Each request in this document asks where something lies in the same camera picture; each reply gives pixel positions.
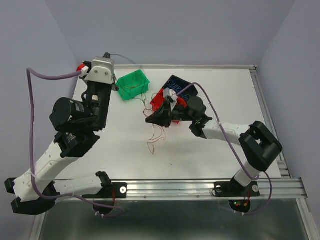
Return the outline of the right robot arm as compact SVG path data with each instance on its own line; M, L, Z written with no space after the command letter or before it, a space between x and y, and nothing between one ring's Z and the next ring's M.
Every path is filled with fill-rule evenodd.
M234 145L242 148L246 162L240 164L240 170L230 181L231 192L235 195L246 192L248 185L266 172L283 150L281 143L260 121L249 125L222 123L206 115L207 108L197 96L192 96L186 106L172 107L172 104L172 100L165 100L145 119L146 123L168 128L173 121L190 122L189 129L196 137L225 141L231 148Z

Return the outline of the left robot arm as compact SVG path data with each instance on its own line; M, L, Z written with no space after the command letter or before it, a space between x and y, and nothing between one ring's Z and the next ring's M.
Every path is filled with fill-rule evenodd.
M100 139L97 132L106 127L111 92L114 85L88 81L81 101L62 97L50 115L57 131L54 140L39 160L30 155L30 169L17 178L8 178L6 191L15 195L11 202L15 214L36 216L47 212L59 201L76 198L106 208L115 205L94 202L96 198L116 200L116 190L104 171L78 179L58 180L57 176L69 165L84 157Z

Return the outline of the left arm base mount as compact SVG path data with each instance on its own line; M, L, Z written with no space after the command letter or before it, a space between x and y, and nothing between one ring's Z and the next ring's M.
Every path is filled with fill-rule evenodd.
M127 186L126 182L115 182L109 178L108 174L104 171L98 171L95 173L95 177L99 179L98 191L94 191L89 194L82 195L85 199L125 199L127 197Z

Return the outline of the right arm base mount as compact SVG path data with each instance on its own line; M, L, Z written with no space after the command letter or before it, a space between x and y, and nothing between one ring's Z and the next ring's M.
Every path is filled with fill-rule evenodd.
M259 197L260 191L257 181L249 180L248 183L241 185L233 177L231 180L218 181L214 183L211 195L217 198L244 198Z

